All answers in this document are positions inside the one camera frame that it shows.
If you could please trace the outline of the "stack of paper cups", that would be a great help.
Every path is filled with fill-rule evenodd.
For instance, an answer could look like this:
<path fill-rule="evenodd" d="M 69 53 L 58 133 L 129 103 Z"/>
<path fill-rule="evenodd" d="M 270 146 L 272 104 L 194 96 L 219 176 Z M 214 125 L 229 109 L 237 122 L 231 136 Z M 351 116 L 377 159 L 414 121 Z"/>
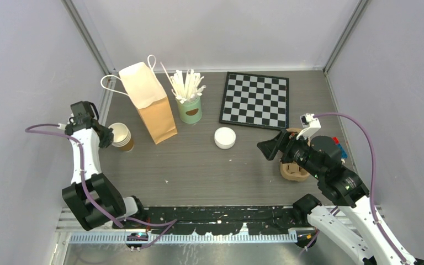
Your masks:
<path fill-rule="evenodd" d="M 112 146 L 119 148 L 123 152 L 129 152 L 133 149 L 134 140 L 129 128 L 125 124 L 113 123 L 108 128 L 112 129 L 113 133 Z"/>

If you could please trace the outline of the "stack of pulp cup carriers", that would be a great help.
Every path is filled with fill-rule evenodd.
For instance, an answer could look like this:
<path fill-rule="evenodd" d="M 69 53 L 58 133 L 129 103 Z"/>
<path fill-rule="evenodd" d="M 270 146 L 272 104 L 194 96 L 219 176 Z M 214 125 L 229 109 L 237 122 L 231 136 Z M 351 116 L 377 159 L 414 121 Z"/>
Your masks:
<path fill-rule="evenodd" d="M 298 166 L 295 162 L 293 163 L 280 163 L 281 176 L 289 181 L 304 182 L 310 176 L 302 167 Z"/>

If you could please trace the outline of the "stack of white lids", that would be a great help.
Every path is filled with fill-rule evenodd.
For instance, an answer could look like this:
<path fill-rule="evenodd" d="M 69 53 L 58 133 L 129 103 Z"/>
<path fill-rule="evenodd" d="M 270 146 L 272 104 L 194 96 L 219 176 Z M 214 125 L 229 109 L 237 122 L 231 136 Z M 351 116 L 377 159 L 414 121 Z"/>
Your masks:
<path fill-rule="evenodd" d="M 236 133 L 231 128 L 220 127 L 214 132 L 214 142 L 220 149 L 230 149 L 236 142 Z"/>

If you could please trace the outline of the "brown paper bag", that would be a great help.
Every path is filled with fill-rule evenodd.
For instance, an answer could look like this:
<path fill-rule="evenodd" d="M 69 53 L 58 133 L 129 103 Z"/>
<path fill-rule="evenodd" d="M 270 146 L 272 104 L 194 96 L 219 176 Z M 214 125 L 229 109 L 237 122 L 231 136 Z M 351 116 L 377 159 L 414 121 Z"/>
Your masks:
<path fill-rule="evenodd" d="M 118 93 L 130 98 L 153 142 L 159 144 L 176 135 L 177 128 L 166 91 L 153 71 L 155 65 L 156 57 L 148 55 L 147 62 L 128 66 L 118 75 L 102 77 L 100 85 L 115 92 L 104 85 L 104 80 L 111 77 L 120 80 L 125 91 Z"/>

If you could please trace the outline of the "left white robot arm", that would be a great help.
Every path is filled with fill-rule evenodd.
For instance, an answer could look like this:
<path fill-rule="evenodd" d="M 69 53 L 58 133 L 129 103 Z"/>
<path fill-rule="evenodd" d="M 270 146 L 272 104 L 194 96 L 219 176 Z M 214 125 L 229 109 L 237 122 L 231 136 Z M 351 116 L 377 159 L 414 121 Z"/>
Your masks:
<path fill-rule="evenodd" d="M 99 150 L 112 144 L 113 129 L 99 123 L 92 102 L 80 101 L 70 108 L 64 135 L 72 146 L 75 170 L 71 184 L 62 190 L 63 200 L 86 231 L 109 221 L 121 225 L 125 218 L 133 228 L 142 228 L 147 214 L 140 200 L 123 197 L 100 166 Z"/>

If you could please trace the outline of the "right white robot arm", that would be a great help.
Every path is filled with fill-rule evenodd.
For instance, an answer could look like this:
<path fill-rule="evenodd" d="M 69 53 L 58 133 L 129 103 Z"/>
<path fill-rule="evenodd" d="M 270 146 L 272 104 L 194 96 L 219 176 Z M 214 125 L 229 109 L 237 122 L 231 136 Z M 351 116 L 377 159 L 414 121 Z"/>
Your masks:
<path fill-rule="evenodd" d="M 317 179 L 317 186 L 356 227 L 352 231 L 313 195 L 293 204 L 293 219 L 299 226 L 311 225 L 329 237 L 356 264 L 424 264 L 395 238 L 381 215 L 370 206 L 369 190 L 361 178 L 308 140 L 282 130 L 257 147 L 269 161 L 282 152 L 281 162 L 294 162 Z"/>

